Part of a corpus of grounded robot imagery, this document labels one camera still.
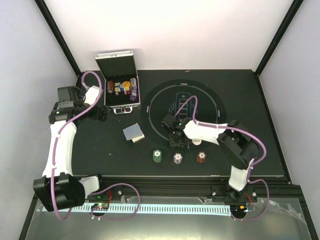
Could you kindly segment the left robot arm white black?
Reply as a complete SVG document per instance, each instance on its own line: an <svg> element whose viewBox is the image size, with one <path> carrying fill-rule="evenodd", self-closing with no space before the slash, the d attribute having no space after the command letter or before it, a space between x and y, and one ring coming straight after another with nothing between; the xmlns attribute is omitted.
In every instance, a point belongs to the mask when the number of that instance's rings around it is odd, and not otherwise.
<svg viewBox="0 0 320 240"><path fill-rule="evenodd" d="M91 194L103 199L108 192L98 175L76 179L72 171L73 143L79 121L95 107L102 89L88 87L79 99L74 87L58 89L59 101L49 115L50 147L42 177L34 180L33 190L48 212L82 206Z"/></svg>

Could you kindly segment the blue patterned card deck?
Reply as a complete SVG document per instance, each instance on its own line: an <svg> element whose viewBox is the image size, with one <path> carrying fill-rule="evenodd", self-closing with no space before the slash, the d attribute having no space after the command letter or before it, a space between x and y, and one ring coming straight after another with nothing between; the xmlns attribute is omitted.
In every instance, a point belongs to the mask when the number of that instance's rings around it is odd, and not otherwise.
<svg viewBox="0 0 320 240"><path fill-rule="evenodd" d="M144 135L141 130L141 127L138 123L135 123L129 127L126 127L122 131L123 131L124 137L127 141L130 141L135 137Z"/></svg>

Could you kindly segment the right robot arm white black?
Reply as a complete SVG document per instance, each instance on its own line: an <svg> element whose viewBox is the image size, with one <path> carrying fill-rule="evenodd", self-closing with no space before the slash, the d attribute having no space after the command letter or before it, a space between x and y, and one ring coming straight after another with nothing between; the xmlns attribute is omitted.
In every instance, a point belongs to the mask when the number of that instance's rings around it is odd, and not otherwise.
<svg viewBox="0 0 320 240"><path fill-rule="evenodd" d="M171 148L181 148L188 152L190 145L202 142L219 146L231 164L225 195L231 202L238 202L246 195L245 187L259 147L243 129L234 129L240 126L237 121L233 121L232 125L212 124L195 121L190 117L178 120L168 114L161 121L161 126L168 132Z"/></svg>

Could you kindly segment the blue white poker chip stack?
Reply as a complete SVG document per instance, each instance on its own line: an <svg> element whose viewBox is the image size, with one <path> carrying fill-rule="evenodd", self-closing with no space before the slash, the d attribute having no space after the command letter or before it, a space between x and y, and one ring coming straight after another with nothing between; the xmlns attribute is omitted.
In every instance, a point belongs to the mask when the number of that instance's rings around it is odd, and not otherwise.
<svg viewBox="0 0 320 240"><path fill-rule="evenodd" d="M173 162L175 163L175 164L180 164L181 162L182 162L182 159L183 159L183 156L182 156L182 154L181 153L175 153L174 155L173 155Z"/></svg>

